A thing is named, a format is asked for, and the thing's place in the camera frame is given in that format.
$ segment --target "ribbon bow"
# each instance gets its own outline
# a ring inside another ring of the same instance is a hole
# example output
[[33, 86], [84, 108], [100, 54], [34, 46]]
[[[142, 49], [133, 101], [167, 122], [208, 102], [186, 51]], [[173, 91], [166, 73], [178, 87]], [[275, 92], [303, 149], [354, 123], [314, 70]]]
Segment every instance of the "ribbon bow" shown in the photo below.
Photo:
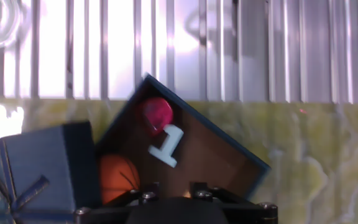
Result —
[[4, 141], [0, 141], [0, 155], [6, 183], [5, 184], [0, 178], [0, 200], [5, 201], [7, 204], [8, 223], [15, 224], [17, 220], [15, 220], [14, 215], [17, 214], [26, 203], [41, 193], [41, 191], [49, 185], [49, 181], [45, 176], [41, 175], [40, 178], [27, 190], [25, 190], [20, 196], [16, 197], [11, 165], [9, 163], [6, 144]]

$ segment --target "bolt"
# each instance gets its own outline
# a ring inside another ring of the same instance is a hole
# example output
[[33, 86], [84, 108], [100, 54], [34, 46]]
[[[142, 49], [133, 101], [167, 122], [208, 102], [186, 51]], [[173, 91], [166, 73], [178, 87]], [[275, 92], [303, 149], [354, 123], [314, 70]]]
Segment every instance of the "bolt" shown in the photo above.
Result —
[[199, 190], [196, 192], [196, 196], [203, 198], [203, 197], [210, 197], [210, 196], [212, 196], [212, 194], [211, 194], [211, 192], [208, 192], [206, 190]]
[[144, 199], [150, 199], [150, 198], [154, 198], [155, 197], [155, 193], [153, 192], [145, 192], [142, 195], [142, 198]]
[[84, 215], [85, 213], [89, 212], [91, 209], [87, 207], [82, 207], [76, 211], [77, 215]]
[[262, 202], [259, 203], [258, 205], [262, 206], [262, 208], [264, 209], [277, 209], [277, 206], [270, 202]]

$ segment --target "basketball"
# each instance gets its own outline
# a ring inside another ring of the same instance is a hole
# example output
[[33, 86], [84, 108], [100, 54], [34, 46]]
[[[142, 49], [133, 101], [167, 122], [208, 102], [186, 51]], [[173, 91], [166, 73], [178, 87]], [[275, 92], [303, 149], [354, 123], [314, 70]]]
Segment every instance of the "basketball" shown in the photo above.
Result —
[[123, 193], [140, 187], [139, 174], [135, 165], [119, 155], [105, 155], [99, 163], [103, 204]]

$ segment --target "number 1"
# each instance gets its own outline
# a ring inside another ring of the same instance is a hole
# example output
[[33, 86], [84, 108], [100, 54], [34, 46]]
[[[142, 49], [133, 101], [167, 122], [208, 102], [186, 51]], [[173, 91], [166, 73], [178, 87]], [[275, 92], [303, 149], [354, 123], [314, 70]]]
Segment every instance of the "number 1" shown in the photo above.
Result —
[[157, 159], [160, 159], [162, 162], [170, 165], [175, 168], [177, 161], [172, 157], [172, 154], [175, 148], [178, 146], [178, 143], [183, 136], [183, 131], [176, 127], [175, 125], [168, 124], [164, 127], [164, 131], [168, 135], [160, 149], [150, 146], [149, 153], [155, 156]]

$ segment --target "dark blue box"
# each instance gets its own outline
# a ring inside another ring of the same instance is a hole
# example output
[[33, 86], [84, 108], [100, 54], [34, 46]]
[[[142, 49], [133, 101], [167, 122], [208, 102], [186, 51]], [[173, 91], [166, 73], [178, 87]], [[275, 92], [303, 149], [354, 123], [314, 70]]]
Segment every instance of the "dark blue box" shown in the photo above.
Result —
[[0, 223], [71, 223], [100, 205], [89, 122], [0, 139]]
[[[164, 133], [152, 138], [139, 124], [139, 105], [150, 98], [164, 98], [173, 110], [173, 125], [183, 131], [170, 167], [149, 153], [160, 147]], [[189, 182], [207, 182], [249, 198], [270, 167], [224, 131], [148, 75], [107, 132], [96, 144], [98, 156], [120, 154], [137, 167], [141, 185], [160, 182], [162, 197], [183, 196]]]

